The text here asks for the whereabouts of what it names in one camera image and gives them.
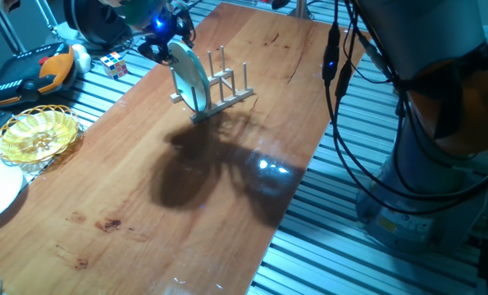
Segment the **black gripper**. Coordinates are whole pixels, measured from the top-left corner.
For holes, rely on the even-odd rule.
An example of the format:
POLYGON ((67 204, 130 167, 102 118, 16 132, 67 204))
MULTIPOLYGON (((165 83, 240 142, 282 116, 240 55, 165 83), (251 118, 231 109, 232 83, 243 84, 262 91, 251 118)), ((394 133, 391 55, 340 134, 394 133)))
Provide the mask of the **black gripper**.
POLYGON ((180 36, 189 48, 194 47, 196 31, 188 10, 178 8, 174 11, 163 9, 157 16, 153 16, 149 25, 144 28, 149 37, 138 46, 138 52, 158 64, 173 62, 166 43, 175 36, 180 36))

